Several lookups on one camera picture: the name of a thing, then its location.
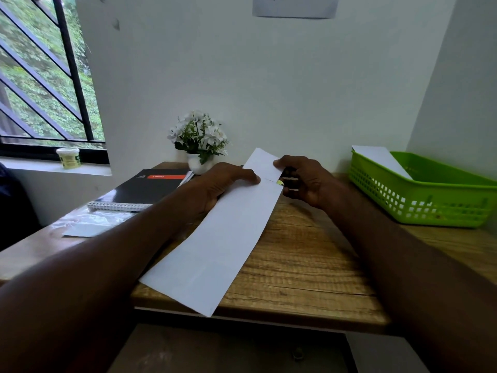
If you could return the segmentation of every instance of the desk surface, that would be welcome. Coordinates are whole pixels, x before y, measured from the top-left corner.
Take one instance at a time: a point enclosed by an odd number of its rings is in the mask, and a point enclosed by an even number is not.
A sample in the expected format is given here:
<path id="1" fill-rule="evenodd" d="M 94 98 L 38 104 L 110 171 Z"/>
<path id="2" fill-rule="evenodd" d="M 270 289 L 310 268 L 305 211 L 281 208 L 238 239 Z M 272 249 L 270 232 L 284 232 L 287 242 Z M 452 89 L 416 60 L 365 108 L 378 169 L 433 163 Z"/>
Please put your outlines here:
<path id="1" fill-rule="evenodd" d="M 200 221 L 179 232 L 157 261 L 180 244 Z M 497 283 L 497 239 L 489 233 L 403 227 Z M 63 231 L 47 226 L 1 252 L 0 282 L 83 240 L 62 238 Z M 134 288 L 132 299 L 137 307 L 193 312 L 141 283 Z M 391 321 L 344 236 L 322 211 L 284 197 L 278 201 L 258 244 L 214 315 L 338 330 L 392 332 Z"/>

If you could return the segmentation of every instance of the orange label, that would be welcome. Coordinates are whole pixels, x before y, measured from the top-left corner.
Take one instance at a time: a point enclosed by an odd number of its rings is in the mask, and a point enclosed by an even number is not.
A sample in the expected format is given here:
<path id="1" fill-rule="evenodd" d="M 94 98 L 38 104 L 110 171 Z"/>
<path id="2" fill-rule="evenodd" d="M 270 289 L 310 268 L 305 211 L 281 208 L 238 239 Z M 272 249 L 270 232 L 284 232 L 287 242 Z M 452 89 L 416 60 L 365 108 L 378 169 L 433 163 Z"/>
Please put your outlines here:
<path id="1" fill-rule="evenodd" d="M 185 179 L 186 174 L 180 175 L 149 175 L 147 179 Z"/>

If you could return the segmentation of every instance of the dark fabric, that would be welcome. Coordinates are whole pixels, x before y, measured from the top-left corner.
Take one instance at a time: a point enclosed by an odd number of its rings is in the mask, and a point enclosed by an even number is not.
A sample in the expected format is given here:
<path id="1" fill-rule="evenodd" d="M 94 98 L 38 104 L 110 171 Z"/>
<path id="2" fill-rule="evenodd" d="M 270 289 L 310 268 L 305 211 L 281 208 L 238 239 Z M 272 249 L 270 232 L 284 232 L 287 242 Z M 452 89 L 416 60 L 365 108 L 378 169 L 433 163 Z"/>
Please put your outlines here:
<path id="1" fill-rule="evenodd" d="M 0 163 L 0 251 L 41 229 L 28 195 Z"/>

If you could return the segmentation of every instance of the window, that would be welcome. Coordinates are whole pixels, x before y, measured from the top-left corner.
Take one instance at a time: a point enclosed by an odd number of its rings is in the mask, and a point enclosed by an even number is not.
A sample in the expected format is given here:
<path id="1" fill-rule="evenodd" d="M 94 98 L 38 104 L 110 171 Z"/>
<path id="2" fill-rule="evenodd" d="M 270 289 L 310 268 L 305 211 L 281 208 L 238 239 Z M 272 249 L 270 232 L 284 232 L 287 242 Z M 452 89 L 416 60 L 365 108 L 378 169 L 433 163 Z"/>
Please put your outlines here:
<path id="1" fill-rule="evenodd" d="M 0 156 L 109 163 L 75 0 L 0 0 Z"/>

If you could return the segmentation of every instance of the floor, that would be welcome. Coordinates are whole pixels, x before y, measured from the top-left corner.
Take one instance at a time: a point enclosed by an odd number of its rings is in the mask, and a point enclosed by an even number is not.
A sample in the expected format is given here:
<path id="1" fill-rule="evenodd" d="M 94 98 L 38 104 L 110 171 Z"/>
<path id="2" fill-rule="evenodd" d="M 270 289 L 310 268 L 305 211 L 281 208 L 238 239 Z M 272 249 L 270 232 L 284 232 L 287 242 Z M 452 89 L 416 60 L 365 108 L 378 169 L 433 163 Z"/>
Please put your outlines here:
<path id="1" fill-rule="evenodd" d="M 108 373 L 356 372 L 343 335 L 260 330 L 218 333 L 139 323 Z"/>

